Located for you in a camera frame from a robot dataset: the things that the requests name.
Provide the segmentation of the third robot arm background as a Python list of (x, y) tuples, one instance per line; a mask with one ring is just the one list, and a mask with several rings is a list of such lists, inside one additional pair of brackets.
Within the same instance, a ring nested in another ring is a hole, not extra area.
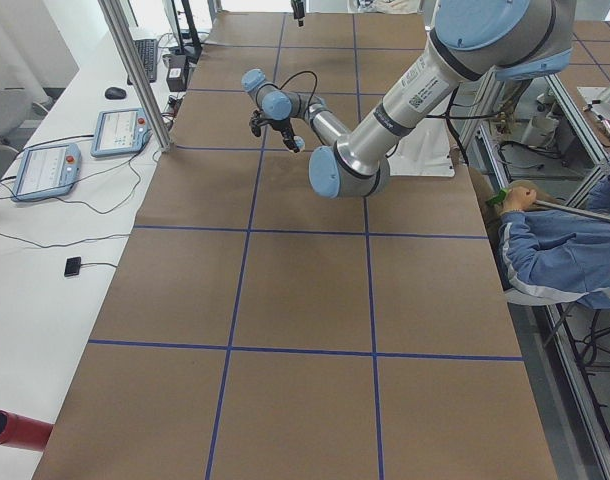
[(610, 86), (578, 87), (577, 90), (584, 100), (585, 112), (593, 112), (599, 117), (610, 120)]

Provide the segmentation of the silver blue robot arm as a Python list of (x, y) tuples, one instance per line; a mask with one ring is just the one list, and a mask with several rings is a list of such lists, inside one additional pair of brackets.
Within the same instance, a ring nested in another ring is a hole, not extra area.
[(268, 125), (296, 152), (291, 121), (303, 120), (321, 142), (309, 160), (312, 189), (327, 198), (370, 196), (389, 180), (387, 153), (460, 84), (488, 71), (506, 81), (564, 70), (575, 12), (573, 1), (441, 2), (423, 53), (354, 129), (319, 97), (284, 91), (252, 69), (241, 79), (256, 106), (250, 129), (258, 135)]

